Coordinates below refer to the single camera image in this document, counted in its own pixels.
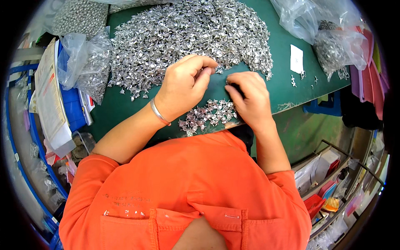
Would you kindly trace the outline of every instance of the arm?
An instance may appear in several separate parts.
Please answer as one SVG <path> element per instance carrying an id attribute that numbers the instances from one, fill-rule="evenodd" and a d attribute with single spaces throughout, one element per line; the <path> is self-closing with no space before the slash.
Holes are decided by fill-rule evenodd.
<path id="1" fill-rule="evenodd" d="M 209 57 L 188 55 L 168 67 L 154 98 L 154 104 L 164 119 L 171 122 L 199 103 L 217 65 Z M 96 144 L 92 154 L 107 156 L 120 164 L 128 163 L 164 126 L 147 104 L 110 130 Z"/>
<path id="2" fill-rule="evenodd" d="M 255 72 L 233 73 L 227 80 L 239 85 L 244 97 L 225 86 L 243 120 L 253 129 L 257 143 L 257 163 L 265 174 L 290 170 L 290 163 L 272 119 L 269 92 Z"/>

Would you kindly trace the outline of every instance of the hand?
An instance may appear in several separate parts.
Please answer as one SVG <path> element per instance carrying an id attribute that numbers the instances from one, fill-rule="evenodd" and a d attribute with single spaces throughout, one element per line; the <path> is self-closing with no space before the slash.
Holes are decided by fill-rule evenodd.
<path id="1" fill-rule="evenodd" d="M 258 73 L 233 73 L 227 77 L 227 80 L 236 83 L 243 92 L 244 99 L 233 86 L 225 86 L 236 110 L 254 132 L 264 130 L 274 121 L 271 114 L 270 93 Z"/>
<path id="2" fill-rule="evenodd" d="M 207 56 L 188 55 L 169 66 L 154 104 L 171 122 L 198 104 L 218 63 Z"/>

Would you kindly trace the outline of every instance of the silver bracelet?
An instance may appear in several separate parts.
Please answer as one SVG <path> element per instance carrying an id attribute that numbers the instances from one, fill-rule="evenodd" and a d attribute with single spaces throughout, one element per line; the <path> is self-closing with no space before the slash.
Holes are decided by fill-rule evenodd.
<path id="1" fill-rule="evenodd" d="M 160 114 L 160 112 L 157 110 L 156 105 L 154 104 L 154 98 L 150 100 L 150 106 L 151 109 L 153 110 L 153 112 L 156 114 L 156 116 L 163 122 L 165 123 L 167 126 L 171 126 L 170 122 L 167 122 L 164 117 L 162 117 L 162 115 Z"/>

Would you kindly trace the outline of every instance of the shirt pocket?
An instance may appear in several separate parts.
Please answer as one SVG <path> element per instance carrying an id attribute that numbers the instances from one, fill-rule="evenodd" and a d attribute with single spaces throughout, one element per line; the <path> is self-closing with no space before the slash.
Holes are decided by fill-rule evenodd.
<path id="1" fill-rule="evenodd" d="M 100 217 L 102 249 L 151 249 L 149 219 Z"/>
<path id="2" fill-rule="evenodd" d="M 247 220 L 247 249 L 288 249 L 286 220 Z"/>

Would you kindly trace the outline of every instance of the red basket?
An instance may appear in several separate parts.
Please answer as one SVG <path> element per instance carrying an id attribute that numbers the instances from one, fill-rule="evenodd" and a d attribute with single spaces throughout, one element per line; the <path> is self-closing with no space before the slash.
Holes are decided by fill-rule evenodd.
<path id="1" fill-rule="evenodd" d="M 304 201 L 306 205 L 307 211 L 310 214 L 310 219 L 314 219 L 317 213 L 321 210 L 322 206 L 324 205 L 326 199 L 322 199 L 317 194 L 314 194 L 310 198 Z"/>

